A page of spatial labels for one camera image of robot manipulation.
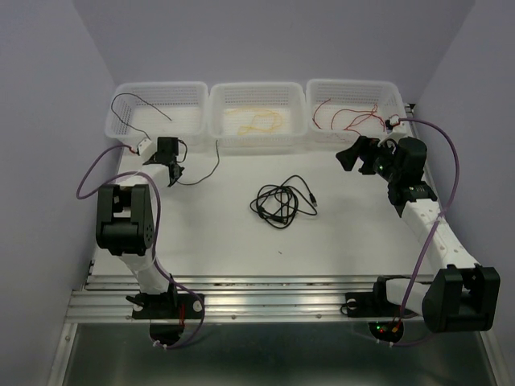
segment white plastic basket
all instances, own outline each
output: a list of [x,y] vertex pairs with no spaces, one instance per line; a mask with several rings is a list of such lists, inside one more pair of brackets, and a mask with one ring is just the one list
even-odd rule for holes
[[[307,120],[311,136],[317,142],[354,143],[358,133],[380,139],[386,136],[387,133],[381,121],[375,117],[370,117],[350,128],[358,133],[350,129],[344,131],[344,128],[353,120],[356,119],[354,122],[357,123],[364,119],[366,113],[341,111],[335,116],[341,109],[364,112],[372,111],[376,105],[375,115],[381,117],[383,121],[396,114],[399,117],[406,117],[397,86],[390,82],[312,79],[307,82],[306,98]],[[315,111],[316,122],[320,128],[313,122]]]
[[307,132],[300,84],[217,84],[209,100],[209,132],[221,146],[290,146]]
[[[196,145],[202,140],[208,105],[208,86],[205,83],[127,83],[117,88],[113,98],[124,92],[136,94],[170,117],[171,121],[135,96],[116,98],[114,111],[136,129],[145,130],[151,139],[175,136],[188,145]],[[144,133],[122,123],[111,110],[105,122],[105,135],[131,144],[145,137]]]

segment white table surface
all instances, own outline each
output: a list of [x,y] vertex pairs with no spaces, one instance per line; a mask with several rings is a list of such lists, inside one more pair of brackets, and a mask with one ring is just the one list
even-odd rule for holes
[[[411,274],[421,246],[398,217],[381,177],[345,172],[335,154],[344,146],[309,145],[283,150],[226,150],[220,166],[201,184],[161,190],[158,256],[179,276],[339,276]],[[214,142],[190,149],[181,181],[194,182],[216,162]],[[137,170],[140,159],[124,154],[120,171]],[[306,179],[319,215],[298,215],[277,230],[250,211],[267,183],[293,174]],[[301,191],[299,181],[293,184]],[[126,276],[130,271],[96,248],[92,275]],[[421,273],[431,273],[422,265]]]

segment black cable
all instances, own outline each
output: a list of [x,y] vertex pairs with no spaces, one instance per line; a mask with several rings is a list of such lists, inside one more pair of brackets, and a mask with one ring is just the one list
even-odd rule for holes
[[177,181],[177,183],[179,185],[184,185],[186,187],[190,187],[190,186],[196,185],[198,183],[201,183],[205,179],[208,179],[209,177],[211,177],[212,174],[215,172],[216,168],[218,167],[218,165],[220,165],[220,152],[218,151],[218,140],[216,140],[216,142],[215,142],[215,147],[216,147],[216,165],[215,165],[215,167],[212,168],[211,173],[209,173],[205,177],[199,179],[196,183],[181,183],[180,181]]
[[120,117],[120,116],[118,115],[118,113],[117,113],[116,111],[114,111],[114,108],[113,108],[113,107],[114,107],[114,102],[115,102],[115,100],[116,100],[118,97],[120,97],[120,96],[122,96],[122,95],[131,95],[132,97],[137,97],[141,102],[146,103],[146,104],[147,104],[147,105],[149,105],[150,107],[152,107],[152,108],[156,109],[157,111],[159,111],[162,115],[164,115],[166,118],[168,118],[168,119],[171,121],[171,118],[170,118],[168,115],[166,115],[165,113],[163,113],[160,109],[158,109],[157,107],[155,107],[153,104],[151,104],[151,103],[149,103],[149,102],[145,101],[145,100],[144,100],[143,98],[141,98],[140,96],[138,96],[138,95],[136,95],[136,94],[133,94],[132,92],[120,92],[119,94],[117,94],[117,95],[113,98],[113,101],[111,102],[111,111],[113,112],[113,114],[114,114],[114,115],[116,116],[116,118],[118,118],[118,120],[119,120],[121,123],[123,123],[125,126],[130,127],[132,130],[139,131],[140,133],[144,133],[148,139],[150,139],[150,137],[149,137],[148,133],[147,133],[145,130],[136,129],[134,126],[132,126],[131,124],[129,124],[129,122],[125,122],[125,121],[122,119],[122,117]]
[[[291,185],[286,185],[293,178],[300,179],[309,193],[309,200],[297,189]],[[299,196],[309,205],[312,211],[303,211],[299,209]],[[270,198],[275,199],[279,203],[279,209],[274,212],[265,209],[266,201]],[[303,213],[308,216],[316,216],[316,199],[306,181],[300,175],[292,175],[288,177],[281,185],[265,185],[257,193],[257,197],[250,203],[250,209],[264,219],[268,224],[277,229],[288,228],[293,222],[297,213]]]
[[187,145],[186,145],[186,142],[183,141],[182,139],[178,139],[177,140],[179,143],[182,143],[183,146],[184,146],[184,157],[182,159],[182,161],[177,161],[177,163],[183,163],[184,161],[186,161],[186,156],[187,156]]

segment lavender wall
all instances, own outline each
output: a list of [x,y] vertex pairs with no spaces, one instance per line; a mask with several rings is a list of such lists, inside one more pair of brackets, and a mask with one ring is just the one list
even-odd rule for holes
[[87,271],[95,202],[75,189],[107,146],[114,83],[68,0],[3,0],[0,68],[0,384],[43,385]]
[[74,0],[117,84],[390,80],[417,101],[473,0]]
[[[439,123],[454,139],[462,176],[448,219],[483,264],[501,274],[494,325],[515,379],[515,2],[480,0],[424,91],[417,117]],[[454,170],[451,151],[430,130],[419,131],[430,149],[439,193],[447,197]]]

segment robotic arm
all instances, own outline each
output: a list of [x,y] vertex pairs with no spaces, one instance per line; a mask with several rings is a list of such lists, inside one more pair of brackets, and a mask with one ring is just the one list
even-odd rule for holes
[[[430,331],[489,330],[500,285],[497,271],[482,267],[461,245],[445,219],[439,217],[436,194],[422,181],[426,145],[410,137],[392,143],[394,146],[388,146],[388,139],[380,142],[360,136],[336,158],[346,171],[351,171],[360,158],[363,166],[359,172],[378,174],[388,182],[389,201],[399,216],[421,244],[431,239],[426,255],[435,279],[430,284],[414,283],[409,289],[409,279],[379,277],[372,293],[346,294],[348,316],[394,316],[408,290],[406,309],[422,315]],[[438,227],[431,231],[435,221]]]
[[[202,319],[199,302],[204,295],[178,294],[172,276],[155,257],[155,226],[152,203],[154,191],[150,177],[158,189],[171,187],[183,173],[177,163],[178,138],[158,138],[138,145],[141,169],[119,184],[103,185],[98,190],[97,244],[122,260],[138,280],[139,294],[127,296],[134,304],[134,319]],[[183,326],[150,325],[150,336],[168,345],[174,344]]]

